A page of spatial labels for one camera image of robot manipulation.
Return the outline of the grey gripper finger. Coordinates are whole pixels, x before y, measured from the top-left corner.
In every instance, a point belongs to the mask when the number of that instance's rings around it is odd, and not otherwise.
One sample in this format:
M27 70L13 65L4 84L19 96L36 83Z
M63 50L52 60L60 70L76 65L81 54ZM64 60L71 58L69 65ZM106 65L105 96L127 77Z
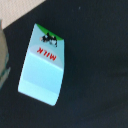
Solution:
M11 68L7 67L9 52L7 41L2 29L2 20L0 19L0 89L9 76Z

